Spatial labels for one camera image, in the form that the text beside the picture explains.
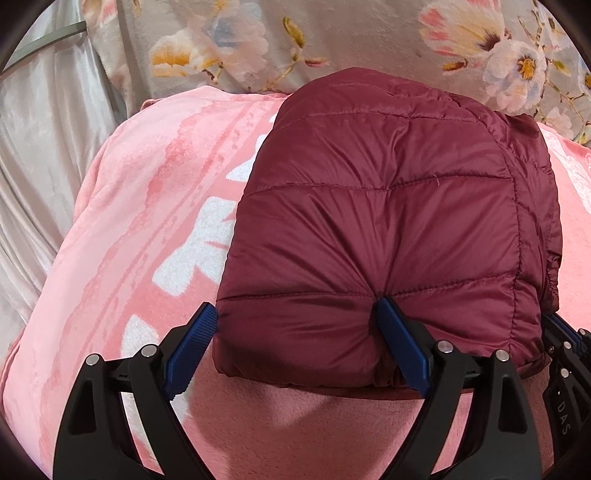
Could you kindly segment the maroon quilted down jacket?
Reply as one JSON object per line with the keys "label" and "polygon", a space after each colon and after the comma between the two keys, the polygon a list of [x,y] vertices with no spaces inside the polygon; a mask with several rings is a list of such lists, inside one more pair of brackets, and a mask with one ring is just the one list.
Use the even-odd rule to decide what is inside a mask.
{"label": "maroon quilted down jacket", "polygon": [[394,300],[438,340],[519,374],[559,306],[558,189],[537,122],[363,68],[284,100],[236,208],[212,358],[229,377],[396,398],[373,316]]}

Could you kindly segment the pink bow-print blanket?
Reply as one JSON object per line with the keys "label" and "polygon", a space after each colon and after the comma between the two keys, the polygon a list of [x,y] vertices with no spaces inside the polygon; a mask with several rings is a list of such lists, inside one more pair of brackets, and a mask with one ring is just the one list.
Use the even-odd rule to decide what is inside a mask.
{"label": "pink bow-print blanket", "polygon": [[[287,97],[201,87],[144,107],[99,150],[73,226],[2,377],[3,415],[17,442],[2,454],[5,476],[24,456],[55,479],[62,416],[88,355],[110,361],[159,344],[204,302],[216,310],[216,334],[216,298],[236,208]],[[574,186],[584,155],[538,126],[558,189],[558,288],[568,280],[585,290],[590,217]],[[550,314],[590,331],[588,297],[564,307],[559,293],[558,309],[542,317]],[[218,372],[214,336],[186,391],[172,401],[210,479],[384,479],[424,402],[400,369],[405,393],[396,398],[276,386]],[[547,479],[554,454],[543,400],[550,358],[544,344],[543,350],[546,362],[535,375],[521,376],[512,362],[535,422],[540,479]],[[470,391],[462,394],[437,470],[454,460],[471,399]]]}

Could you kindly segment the silver satin curtain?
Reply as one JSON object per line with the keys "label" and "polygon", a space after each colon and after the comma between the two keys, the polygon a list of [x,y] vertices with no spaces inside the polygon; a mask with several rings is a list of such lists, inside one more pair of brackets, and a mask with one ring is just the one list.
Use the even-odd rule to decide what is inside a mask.
{"label": "silver satin curtain", "polygon": [[116,28],[114,1],[4,1],[1,71],[20,47],[64,26],[87,30],[1,74],[1,351],[26,328],[91,160],[125,116],[93,47]]}

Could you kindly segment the grey floral quilt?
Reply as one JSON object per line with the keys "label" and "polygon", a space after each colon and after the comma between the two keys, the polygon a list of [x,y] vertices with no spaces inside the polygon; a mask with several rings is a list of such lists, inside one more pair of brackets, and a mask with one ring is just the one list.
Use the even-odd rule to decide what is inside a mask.
{"label": "grey floral quilt", "polygon": [[93,0],[80,8],[129,113],[202,85],[290,93],[363,67],[590,142],[590,70],[538,1]]}

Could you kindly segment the grey metal bed rail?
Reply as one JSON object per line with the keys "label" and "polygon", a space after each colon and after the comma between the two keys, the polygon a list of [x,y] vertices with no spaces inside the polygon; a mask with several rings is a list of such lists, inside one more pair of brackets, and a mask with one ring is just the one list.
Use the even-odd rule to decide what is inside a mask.
{"label": "grey metal bed rail", "polygon": [[86,22],[80,21],[71,25],[64,26],[60,29],[52,31],[26,45],[17,48],[9,57],[6,64],[3,66],[1,74],[5,74],[17,64],[23,62],[28,57],[42,51],[43,49],[68,39],[75,35],[81,34],[87,30]]}

